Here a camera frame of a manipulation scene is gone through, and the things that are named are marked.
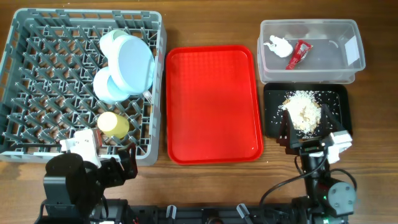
gray dish drying rack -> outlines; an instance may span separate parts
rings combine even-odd
[[[99,40],[113,29],[140,37],[155,57],[152,104],[131,96],[115,105],[93,92],[95,73],[107,66]],[[156,162],[160,131],[160,88],[166,32],[154,11],[20,9],[14,14],[0,64],[0,160],[47,162],[60,147],[17,147],[15,144],[56,144],[81,129],[95,128],[105,111],[128,118],[124,139],[103,136],[101,159],[136,143],[138,165]]]

wooden table surface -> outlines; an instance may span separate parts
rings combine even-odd
[[[351,172],[358,181],[352,223],[398,223],[398,2],[396,1],[145,1],[13,0],[0,3],[0,49],[4,48],[14,12],[22,7],[151,10],[161,13],[167,51],[175,47],[243,44],[256,55],[260,23],[265,19],[354,19],[363,40],[366,68],[347,85],[354,146],[332,167]],[[257,91],[264,114],[262,88]],[[139,167],[139,175],[107,198],[131,205],[256,205],[274,184],[296,176],[293,156],[264,138],[264,153],[255,162],[181,167],[167,155],[165,99],[159,159]],[[45,199],[44,164],[0,162],[0,223],[32,223]],[[343,175],[337,178],[349,181]],[[305,193],[303,181],[282,187],[268,202],[289,202]]]

yellow cup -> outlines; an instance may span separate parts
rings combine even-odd
[[[97,120],[97,125],[107,137],[116,136],[119,139],[124,138],[130,128],[127,118],[112,112],[101,114]]]

red tray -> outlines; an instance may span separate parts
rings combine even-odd
[[[262,133],[252,53],[182,47],[166,59],[167,148],[181,165],[253,161]]]

red candy wrapper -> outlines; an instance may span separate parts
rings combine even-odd
[[[292,70],[297,63],[301,62],[305,58],[311,48],[312,45],[310,45],[309,43],[305,42],[304,40],[298,40],[293,50],[292,59],[290,59],[290,62],[286,66],[286,69]]]

